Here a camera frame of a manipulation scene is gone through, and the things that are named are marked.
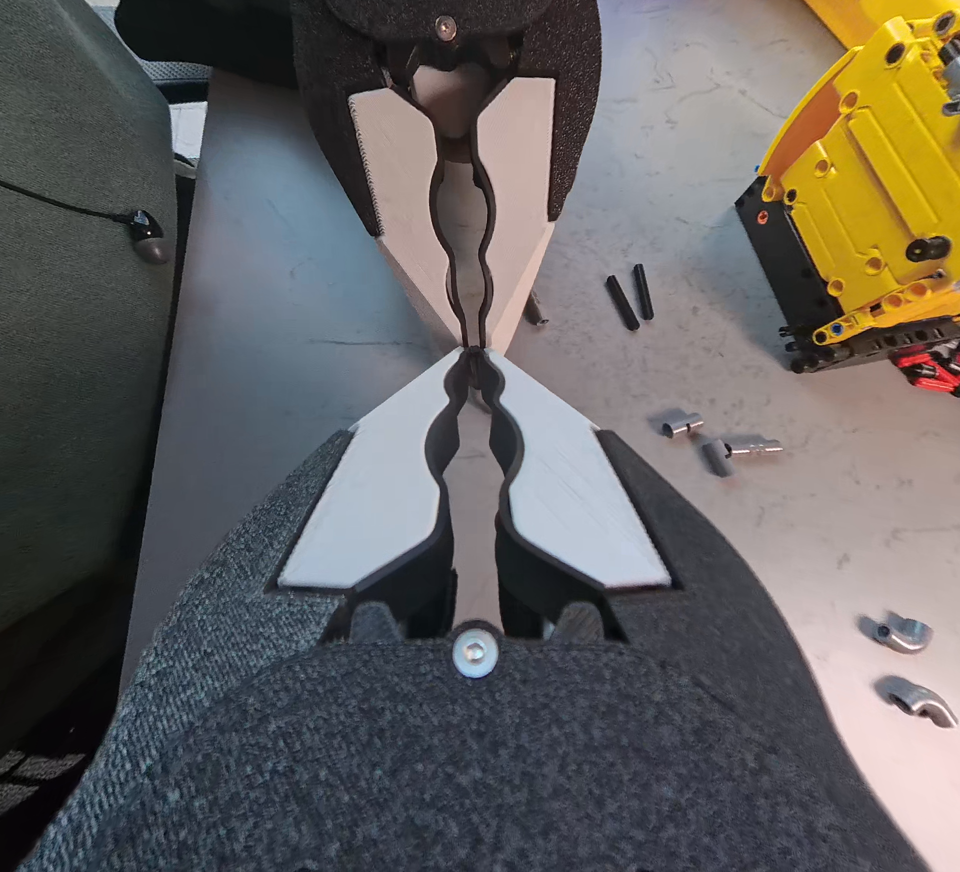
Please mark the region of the black mesh office chair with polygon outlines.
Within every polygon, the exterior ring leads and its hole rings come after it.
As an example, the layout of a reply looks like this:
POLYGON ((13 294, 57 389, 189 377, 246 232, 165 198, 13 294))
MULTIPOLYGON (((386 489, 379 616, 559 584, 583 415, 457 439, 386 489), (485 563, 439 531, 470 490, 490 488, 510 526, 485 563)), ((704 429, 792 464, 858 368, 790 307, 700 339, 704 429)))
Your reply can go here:
POLYGON ((188 62, 138 62, 169 106, 176 176, 194 181, 207 119, 211 69, 188 62))

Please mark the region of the pile of black red pins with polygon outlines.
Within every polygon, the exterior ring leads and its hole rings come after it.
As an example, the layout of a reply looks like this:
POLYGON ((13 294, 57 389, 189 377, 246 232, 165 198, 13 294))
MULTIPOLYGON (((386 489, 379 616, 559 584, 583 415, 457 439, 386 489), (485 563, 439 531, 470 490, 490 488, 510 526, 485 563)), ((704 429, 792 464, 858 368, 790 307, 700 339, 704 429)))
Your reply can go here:
POLYGON ((959 398, 957 352, 919 351, 894 356, 891 361, 911 386, 959 398))

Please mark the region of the yellow lego robot model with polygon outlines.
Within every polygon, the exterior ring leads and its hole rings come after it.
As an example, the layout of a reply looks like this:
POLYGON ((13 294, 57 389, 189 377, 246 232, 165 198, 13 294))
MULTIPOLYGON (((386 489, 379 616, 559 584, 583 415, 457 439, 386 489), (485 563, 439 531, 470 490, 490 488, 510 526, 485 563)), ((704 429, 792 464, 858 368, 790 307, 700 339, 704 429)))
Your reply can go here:
POLYGON ((894 18, 825 73, 734 209, 795 374, 958 353, 958 35, 894 18))

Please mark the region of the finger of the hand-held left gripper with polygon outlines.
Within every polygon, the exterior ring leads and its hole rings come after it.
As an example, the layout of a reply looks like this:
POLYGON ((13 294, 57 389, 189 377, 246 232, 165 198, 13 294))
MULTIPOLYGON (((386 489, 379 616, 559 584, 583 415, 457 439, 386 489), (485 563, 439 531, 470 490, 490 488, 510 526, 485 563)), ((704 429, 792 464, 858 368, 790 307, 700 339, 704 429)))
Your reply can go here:
POLYGON ((364 166, 378 250, 438 342, 466 345, 455 261, 438 219, 444 176, 431 119, 393 88, 355 93, 348 108, 364 166))
POLYGON ((482 344, 508 349, 545 257, 555 81, 517 77, 500 86, 474 127, 488 217, 481 248, 486 293, 482 344))

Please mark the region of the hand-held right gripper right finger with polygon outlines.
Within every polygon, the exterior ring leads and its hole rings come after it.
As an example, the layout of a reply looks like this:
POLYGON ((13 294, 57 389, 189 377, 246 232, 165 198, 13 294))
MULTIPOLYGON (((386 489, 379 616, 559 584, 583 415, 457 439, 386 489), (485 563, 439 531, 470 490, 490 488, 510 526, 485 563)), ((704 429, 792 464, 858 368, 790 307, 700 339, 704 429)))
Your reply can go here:
POLYGON ((499 612, 511 638, 552 638, 589 606, 599 638, 625 639, 614 597, 673 579, 601 441, 602 430, 503 355, 483 352, 499 612))

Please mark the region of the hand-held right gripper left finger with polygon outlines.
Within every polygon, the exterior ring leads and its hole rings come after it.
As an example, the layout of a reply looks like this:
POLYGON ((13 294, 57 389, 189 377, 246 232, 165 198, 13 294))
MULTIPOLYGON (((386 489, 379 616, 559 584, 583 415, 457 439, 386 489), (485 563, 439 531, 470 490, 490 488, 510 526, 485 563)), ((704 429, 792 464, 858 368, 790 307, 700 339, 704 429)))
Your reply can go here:
POLYGON ((442 638, 458 577, 445 474, 460 447, 470 354, 455 350, 354 424, 276 588, 341 599, 321 639, 347 639, 367 603, 401 638, 442 638))

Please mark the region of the black wired earphone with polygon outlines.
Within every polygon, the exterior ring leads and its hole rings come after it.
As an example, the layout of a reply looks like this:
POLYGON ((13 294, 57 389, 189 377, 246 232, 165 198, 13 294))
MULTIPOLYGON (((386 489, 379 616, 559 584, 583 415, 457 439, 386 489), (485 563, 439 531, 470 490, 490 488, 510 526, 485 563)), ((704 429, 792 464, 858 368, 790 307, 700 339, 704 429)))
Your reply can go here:
POLYGON ((44 196, 16 185, 1 181, 1 188, 35 203, 56 208, 74 215, 108 221, 126 230, 128 240, 134 253, 150 265, 165 265, 171 260, 172 245, 168 240, 160 223, 143 209, 114 212, 104 211, 83 206, 75 206, 63 201, 44 196))

